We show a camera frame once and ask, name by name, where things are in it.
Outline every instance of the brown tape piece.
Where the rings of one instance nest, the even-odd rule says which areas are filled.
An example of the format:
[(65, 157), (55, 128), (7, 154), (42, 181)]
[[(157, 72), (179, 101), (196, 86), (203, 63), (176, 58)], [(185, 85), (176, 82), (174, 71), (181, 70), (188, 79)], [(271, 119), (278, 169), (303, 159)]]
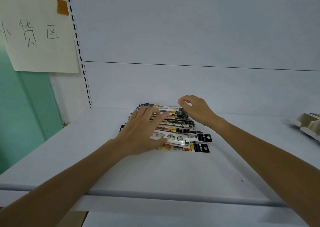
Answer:
[(57, 2), (58, 2), (58, 8), (57, 8), (58, 14), (69, 15), (68, 5), (67, 5), (66, 1), (65, 0), (57, 0)]

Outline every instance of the chinese character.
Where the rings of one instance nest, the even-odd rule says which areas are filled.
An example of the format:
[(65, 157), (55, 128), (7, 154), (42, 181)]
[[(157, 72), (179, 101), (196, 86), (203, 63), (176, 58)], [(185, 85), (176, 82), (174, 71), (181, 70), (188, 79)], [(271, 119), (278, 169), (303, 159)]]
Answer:
[(47, 25), (47, 39), (59, 38), (59, 36), (54, 32), (54, 25)]
[(10, 34), (10, 35), (11, 35), (11, 33), (8, 31), (8, 29), (6, 29), (6, 28), (4, 27), (2, 20), (1, 20), (1, 26), (2, 26), (2, 29), (3, 29), (3, 31), (0, 29), (1, 38), (4, 39), (3, 36), (2, 36), (2, 34), (4, 34), (6, 41), (8, 41), (7, 33)]
[[(28, 28), (33, 28), (33, 27), (30, 26), (30, 23), (31, 23), (31, 22), (28, 22), (28, 20), (26, 20), (25, 28), (27, 28), (27, 27), (28, 27)], [(23, 27), (22, 20), (20, 20), (19, 25), (21, 25), (21, 27), (22, 27), (23, 30), (25, 29), (25, 28)], [(28, 41), (28, 47), (30, 46), (30, 43), (33, 43), (35, 46), (37, 46), (37, 45), (36, 45), (37, 41), (35, 40), (33, 30), (24, 30), (24, 33), (23, 33), (23, 34), (24, 34), (24, 39), (25, 39), (26, 41)]]

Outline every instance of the paper sign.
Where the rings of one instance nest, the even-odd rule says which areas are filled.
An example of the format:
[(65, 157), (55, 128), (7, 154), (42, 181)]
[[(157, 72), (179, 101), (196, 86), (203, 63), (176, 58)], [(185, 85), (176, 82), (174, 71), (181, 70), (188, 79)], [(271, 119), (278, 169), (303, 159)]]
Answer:
[(0, 0), (0, 35), (14, 70), (78, 73), (70, 17), (57, 0)]

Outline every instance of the green wall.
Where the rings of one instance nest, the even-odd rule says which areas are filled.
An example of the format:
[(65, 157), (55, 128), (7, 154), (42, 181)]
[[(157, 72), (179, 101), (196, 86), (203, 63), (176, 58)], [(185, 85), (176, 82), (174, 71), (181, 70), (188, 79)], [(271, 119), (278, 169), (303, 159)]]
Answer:
[(0, 39), (0, 174), (62, 125), (48, 74), (14, 71)]

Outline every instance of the barcode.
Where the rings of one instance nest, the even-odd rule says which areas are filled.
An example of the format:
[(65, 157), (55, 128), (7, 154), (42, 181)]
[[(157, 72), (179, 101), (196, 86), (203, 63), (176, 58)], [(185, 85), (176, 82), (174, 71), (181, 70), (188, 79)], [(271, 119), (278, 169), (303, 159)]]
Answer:
[(152, 136), (165, 138), (165, 137), (166, 137), (166, 134), (158, 133), (158, 132), (153, 132)]
[(169, 139), (176, 139), (176, 136), (172, 135), (172, 134), (167, 134), (167, 138)]
[(194, 134), (188, 134), (187, 137), (192, 139), (197, 139), (197, 135), (194, 135)]

